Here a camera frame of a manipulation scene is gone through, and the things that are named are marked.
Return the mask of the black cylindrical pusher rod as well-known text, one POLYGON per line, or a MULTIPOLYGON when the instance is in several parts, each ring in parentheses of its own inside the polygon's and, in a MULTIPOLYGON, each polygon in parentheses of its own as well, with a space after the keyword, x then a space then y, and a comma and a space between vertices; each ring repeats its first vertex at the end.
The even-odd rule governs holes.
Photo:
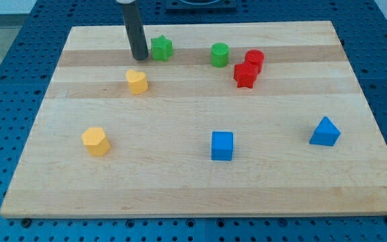
POLYGON ((116 0, 121 7, 132 56, 143 61, 148 58, 148 46, 137 0, 116 0))

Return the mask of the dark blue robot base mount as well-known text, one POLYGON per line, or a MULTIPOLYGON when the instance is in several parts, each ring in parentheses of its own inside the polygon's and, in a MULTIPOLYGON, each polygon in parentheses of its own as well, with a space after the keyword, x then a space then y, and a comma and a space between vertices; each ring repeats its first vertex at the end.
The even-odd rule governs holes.
POLYGON ((238 0, 166 0, 166 13, 208 12, 218 10, 235 11, 238 0))

